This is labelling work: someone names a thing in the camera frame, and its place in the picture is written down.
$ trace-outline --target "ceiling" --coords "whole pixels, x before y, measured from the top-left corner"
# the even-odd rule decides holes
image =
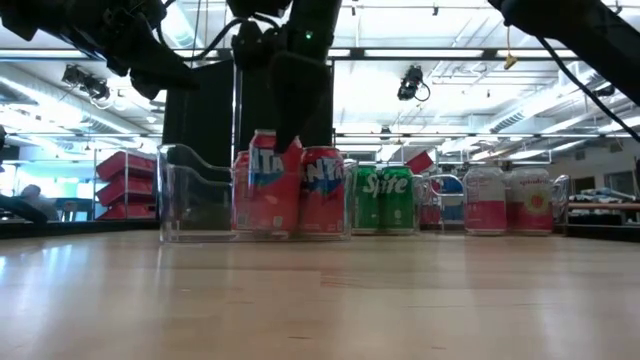
[[[616,3],[622,6],[621,16],[634,27],[640,28],[638,1],[604,2],[610,6],[615,6]],[[344,1],[336,28],[334,47],[507,47],[508,32],[502,24],[503,19],[486,1],[448,0],[437,3],[439,9],[437,15],[434,15],[432,1]],[[233,18],[223,0],[178,0],[172,8],[174,9],[170,19],[165,19],[163,29],[169,42],[176,49],[185,49],[185,44],[187,48],[191,48],[194,39],[196,47],[204,47]],[[229,48],[234,31],[225,37],[219,45],[220,48]],[[540,48],[540,44],[534,38],[518,29],[510,30],[509,42],[515,50]],[[66,43],[42,32],[38,33],[33,41],[26,42],[4,28],[0,28],[0,43],[0,51],[36,49],[36,52],[44,53],[47,50],[70,48]],[[558,43],[554,43],[554,46],[562,47]],[[112,89],[111,100],[92,105],[87,96],[64,84],[61,78],[69,64],[78,65],[96,78],[107,80],[108,86]],[[396,97],[400,79],[411,65],[420,65],[425,73],[425,83],[431,89],[431,97],[426,102],[402,102]],[[593,131],[608,124],[607,120],[599,119],[599,112],[593,110],[593,105],[586,103],[575,88],[565,86],[560,89],[558,67],[550,59],[520,61],[509,70],[504,70],[503,65],[502,61],[473,59],[336,61],[334,126],[338,132],[344,133],[378,132],[381,126],[390,126],[392,131],[399,133],[485,132],[496,126],[502,133],[538,133],[566,120],[583,116],[583,120],[576,120],[571,126],[556,126],[555,131],[571,130],[584,133],[588,132],[588,129]],[[7,77],[19,74],[18,77],[12,77],[13,83],[35,87],[53,99],[47,102],[45,110],[40,110],[45,111],[52,119],[48,122],[48,127],[58,126],[63,133],[77,131],[65,126],[64,116],[61,115],[65,114],[63,110],[67,111],[68,106],[71,106],[78,109],[84,119],[89,118],[90,125],[93,124],[85,124],[82,128],[84,130],[92,127],[96,132],[103,133],[162,132],[163,119],[162,114],[157,111],[160,110],[158,106],[151,105],[147,99],[133,90],[129,79],[115,76],[103,63],[81,59],[66,62],[21,61],[3,62],[0,63],[0,67],[0,79],[3,71]],[[598,83],[598,79],[594,80],[595,75],[588,73],[583,64],[572,64],[572,68],[586,74],[587,78],[584,81],[592,81],[593,86],[602,85],[603,81]],[[162,92],[156,100],[163,102],[165,96],[166,93]],[[619,107],[625,115],[635,116],[631,104],[623,96],[616,96],[606,99],[609,105]],[[26,128],[20,130],[21,133],[31,131]],[[440,145],[443,152],[459,151],[460,148],[476,152],[485,148],[500,149],[508,146],[515,149],[505,154],[522,150],[523,146],[537,146],[527,140],[505,139],[488,139],[479,144],[477,139],[472,142],[451,137],[434,137],[420,141],[404,141],[404,144],[427,149]],[[351,151],[368,150],[379,147],[378,143],[379,140],[371,138],[350,139],[349,145],[343,147]],[[555,146],[549,141],[546,144],[547,147]]]

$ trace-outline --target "red storage bin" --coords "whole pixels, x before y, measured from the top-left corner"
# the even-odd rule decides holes
[[[98,220],[125,220],[125,219],[154,219],[156,217],[155,205],[131,204],[128,207],[122,203],[115,204],[106,213],[98,217]]]
[[[127,154],[118,151],[96,167],[102,181],[111,181],[115,176],[124,174]],[[156,161],[139,155],[129,154],[129,176],[153,178]]]
[[[153,197],[153,180],[129,177],[129,204],[150,204],[155,201]],[[111,183],[96,193],[102,206],[124,202],[125,181],[124,175],[112,179]]]

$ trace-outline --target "wooden table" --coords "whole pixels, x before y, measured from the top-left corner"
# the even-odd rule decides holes
[[[638,359],[640,246],[0,242],[0,359]]]

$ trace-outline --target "clear acrylic container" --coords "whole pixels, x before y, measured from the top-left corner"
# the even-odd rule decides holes
[[[234,184],[248,181],[234,181],[233,169],[210,165],[187,146],[162,145],[158,148],[157,174],[161,240],[165,243],[349,240],[356,171],[357,164],[345,164],[343,213],[339,219],[335,214],[331,218],[339,223],[335,230],[321,234],[302,232],[298,217],[305,205],[297,196],[286,192],[265,195],[248,186],[238,189],[242,185],[237,185],[234,191]],[[301,174],[282,176],[301,177]]]

